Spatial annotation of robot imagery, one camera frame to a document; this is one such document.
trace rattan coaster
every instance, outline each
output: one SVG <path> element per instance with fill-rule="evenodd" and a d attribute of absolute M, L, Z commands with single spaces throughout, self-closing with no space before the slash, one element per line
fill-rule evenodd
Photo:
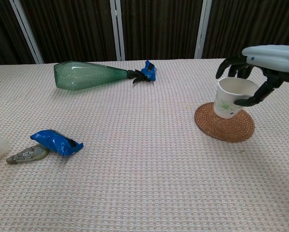
<path fill-rule="evenodd" d="M 203 104 L 195 112 L 195 122 L 204 133 L 228 142 L 241 142 L 252 136 L 254 121 L 245 110 L 230 119 L 224 119 L 215 114 L 213 104 Z"/>

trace paper cup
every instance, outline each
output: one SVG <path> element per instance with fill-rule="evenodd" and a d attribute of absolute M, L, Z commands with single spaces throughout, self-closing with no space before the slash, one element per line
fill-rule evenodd
<path fill-rule="evenodd" d="M 248 99 L 258 90 L 254 82 L 237 77 L 225 77 L 218 81 L 214 101 L 214 112 L 222 118 L 234 117 L 243 107 L 234 104 L 235 100 Z"/>

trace white tablecloth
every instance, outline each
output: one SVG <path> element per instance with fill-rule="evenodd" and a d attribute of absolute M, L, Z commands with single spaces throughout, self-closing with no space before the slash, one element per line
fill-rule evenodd
<path fill-rule="evenodd" d="M 221 61 L 156 60 L 155 82 L 76 92 L 56 88 L 53 64 L 0 66 L 0 231 L 289 231 L 289 83 L 247 109 L 249 140 L 222 142 L 194 122 Z M 6 163 L 44 129 L 84 148 Z"/>

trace brown curtain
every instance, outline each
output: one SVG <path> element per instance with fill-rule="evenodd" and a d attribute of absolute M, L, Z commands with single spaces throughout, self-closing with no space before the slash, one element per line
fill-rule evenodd
<path fill-rule="evenodd" d="M 108 0 L 21 0 L 45 63 L 116 60 Z"/>
<path fill-rule="evenodd" d="M 9 0 L 0 0 L 0 65 L 34 64 Z"/>
<path fill-rule="evenodd" d="M 289 0 L 213 0 L 202 58 L 227 58 L 248 46 L 289 45 Z"/>
<path fill-rule="evenodd" d="M 125 57 L 194 58 L 202 0 L 121 0 Z"/>

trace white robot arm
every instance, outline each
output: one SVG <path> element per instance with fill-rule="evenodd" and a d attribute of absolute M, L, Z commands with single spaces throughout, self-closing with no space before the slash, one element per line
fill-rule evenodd
<path fill-rule="evenodd" d="M 216 78 L 220 78 L 224 70 L 230 66 L 228 76 L 248 78 L 253 67 L 262 69 L 267 81 L 249 99 L 236 100 L 236 105 L 252 106 L 263 101 L 275 88 L 283 82 L 289 82 L 289 46 L 287 45 L 260 45 L 247 47 L 242 55 L 225 59 L 219 66 Z"/>

